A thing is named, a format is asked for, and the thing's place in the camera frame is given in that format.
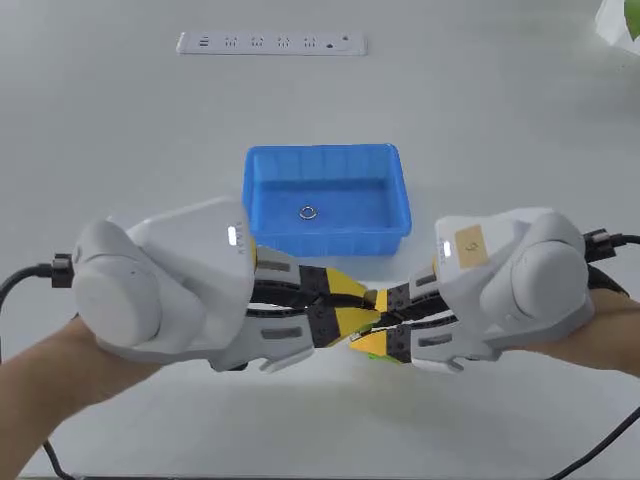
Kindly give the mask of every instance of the white table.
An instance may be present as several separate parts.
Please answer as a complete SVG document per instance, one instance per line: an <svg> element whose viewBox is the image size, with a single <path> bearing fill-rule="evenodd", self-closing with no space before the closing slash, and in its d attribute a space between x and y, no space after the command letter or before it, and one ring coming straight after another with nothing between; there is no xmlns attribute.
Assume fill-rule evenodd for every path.
<svg viewBox="0 0 640 480"><path fill-rule="evenodd" d="M446 213L550 205L587 230L640 232L640 58L595 36L597 0L0 4L0 271L68 251L82 225L239 194L259 144L391 142L429 262ZM178 57L182 30L362 30L362 58ZM640 294L640 252L606 264ZM62 325L69 293L10 296L7 355ZM203 362L61 426L83 474L537 478L584 453L640 398L636 380L524 353L439 376L341 346L273 376ZM636 427L578 475L640 476ZM38 454L25 470L48 475Z"/></svg>

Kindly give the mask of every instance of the sticker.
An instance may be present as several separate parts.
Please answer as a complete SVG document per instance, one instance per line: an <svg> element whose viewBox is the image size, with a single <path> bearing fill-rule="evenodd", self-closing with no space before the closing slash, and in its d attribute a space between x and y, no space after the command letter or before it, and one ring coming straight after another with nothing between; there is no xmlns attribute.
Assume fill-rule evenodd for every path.
<svg viewBox="0 0 640 480"><path fill-rule="evenodd" d="M474 268L489 263L480 225L458 230L455 234L455 242L460 268Z"/></svg>

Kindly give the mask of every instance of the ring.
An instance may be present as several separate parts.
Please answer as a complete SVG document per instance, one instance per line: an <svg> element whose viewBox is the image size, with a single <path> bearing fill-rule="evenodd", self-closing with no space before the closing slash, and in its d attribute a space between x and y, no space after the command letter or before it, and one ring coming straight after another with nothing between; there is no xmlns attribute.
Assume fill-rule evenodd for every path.
<svg viewBox="0 0 640 480"><path fill-rule="evenodd" d="M312 220L318 216L318 211L311 205L305 205L300 209L300 218L303 220Z"/></svg>

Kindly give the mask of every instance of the blue plastic tray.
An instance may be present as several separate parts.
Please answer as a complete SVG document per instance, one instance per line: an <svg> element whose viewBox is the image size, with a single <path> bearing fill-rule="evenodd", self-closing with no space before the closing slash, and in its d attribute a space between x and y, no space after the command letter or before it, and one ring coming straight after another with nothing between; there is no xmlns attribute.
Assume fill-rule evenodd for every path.
<svg viewBox="0 0 640 480"><path fill-rule="evenodd" d="M411 231L391 144L253 147L243 202L258 245L295 256L392 255Z"/></svg>

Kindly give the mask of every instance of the power strip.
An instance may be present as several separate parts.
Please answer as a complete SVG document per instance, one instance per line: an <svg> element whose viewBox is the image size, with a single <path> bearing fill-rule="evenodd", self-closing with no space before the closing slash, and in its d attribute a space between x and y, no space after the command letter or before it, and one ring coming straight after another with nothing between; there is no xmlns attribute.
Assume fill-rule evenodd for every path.
<svg viewBox="0 0 640 480"><path fill-rule="evenodd" d="M366 55L361 33L183 32L176 52L200 55Z"/></svg>

